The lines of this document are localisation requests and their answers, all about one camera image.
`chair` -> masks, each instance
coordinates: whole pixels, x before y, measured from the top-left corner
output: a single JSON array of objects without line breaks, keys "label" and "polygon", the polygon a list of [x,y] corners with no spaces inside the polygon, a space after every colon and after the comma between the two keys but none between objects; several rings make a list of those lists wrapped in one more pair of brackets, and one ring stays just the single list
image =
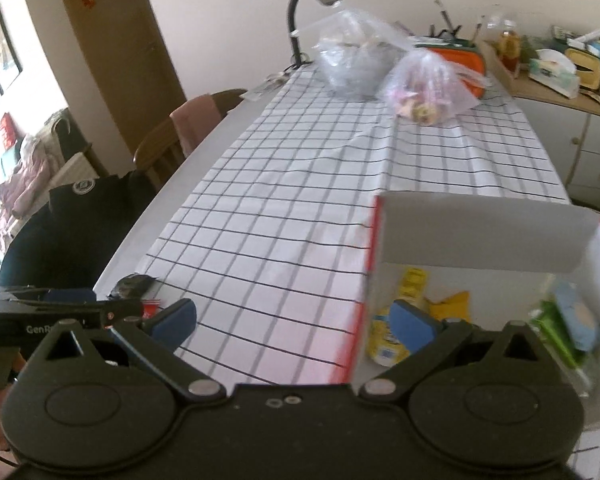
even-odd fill
[{"label": "chair", "polygon": [[[224,119],[229,111],[240,104],[240,95],[245,92],[246,90],[237,88],[212,95],[221,118]],[[144,137],[134,155],[136,168],[146,172],[157,190],[166,184],[184,161],[180,139],[170,117]]]}]

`black garment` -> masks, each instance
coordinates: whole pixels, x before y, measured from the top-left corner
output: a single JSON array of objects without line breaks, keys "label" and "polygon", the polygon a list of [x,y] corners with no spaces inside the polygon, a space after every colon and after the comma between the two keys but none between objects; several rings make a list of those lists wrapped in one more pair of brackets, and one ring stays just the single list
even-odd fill
[{"label": "black garment", "polygon": [[138,171],[52,189],[2,261],[0,286],[91,288],[155,196]]}]

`white tablecloth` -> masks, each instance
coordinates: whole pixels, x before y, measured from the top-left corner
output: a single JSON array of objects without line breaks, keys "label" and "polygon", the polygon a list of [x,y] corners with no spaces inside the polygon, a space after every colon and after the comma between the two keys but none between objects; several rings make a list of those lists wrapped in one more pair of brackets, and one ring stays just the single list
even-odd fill
[{"label": "white tablecloth", "polygon": [[[396,120],[382,103],[334,98],[315,69],[304,68],[138,264],[164,281],[156,292],[163,304],[196,303],[199,326],[178,355],[229,389],[345,379],[370,213],[385,189],[568,201],[498,84],[477,108],[425,128]],[[576,466],[586,453],[572,458]],[[597,475],[589,471],[586,478]]]}]

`yellow package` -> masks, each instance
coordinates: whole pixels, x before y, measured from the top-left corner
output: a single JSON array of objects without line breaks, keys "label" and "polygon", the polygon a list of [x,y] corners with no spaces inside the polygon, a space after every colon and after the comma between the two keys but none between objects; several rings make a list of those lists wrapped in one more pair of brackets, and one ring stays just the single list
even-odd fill
[{"label": "yellow package", "polygon": [[458,292],[440,301],[440,303],[429,303],[429,313],[438,321],[448,318],[464,319],[471,323],[469,316],[469,292]]},{"label": "yellow package", "polygon": [[[399,300],[405,300],[409,304],[423,309],[424,289],[427,286],[428,274],[422,269],[409,267],[402,277],[398,288]],[[382,366],[393,366],[405,357],[409,351],[400,344],[389,330],[389,310],[391,305],[382,307],[371,322],[371,332],[366,345],[369,357]]]}]

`bread in plastic bag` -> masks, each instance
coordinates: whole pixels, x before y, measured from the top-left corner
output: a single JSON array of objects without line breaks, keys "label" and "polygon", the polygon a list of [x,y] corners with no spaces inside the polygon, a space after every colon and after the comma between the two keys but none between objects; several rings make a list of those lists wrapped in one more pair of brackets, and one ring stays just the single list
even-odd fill
[{"label": "bread in plastic bag", "polygon": [[321,20],[316,63],[328,85],[348,100],[371,100],[386,75],[413,48],[408,35],[363,10]]},{"label": "bread in plastic bag", "polygon": [[398,116],[422,126],[442,123],[478,104],[462,79],[488,86],[488,79],[426,48],[411,50],[387,76],[379,98]]}]

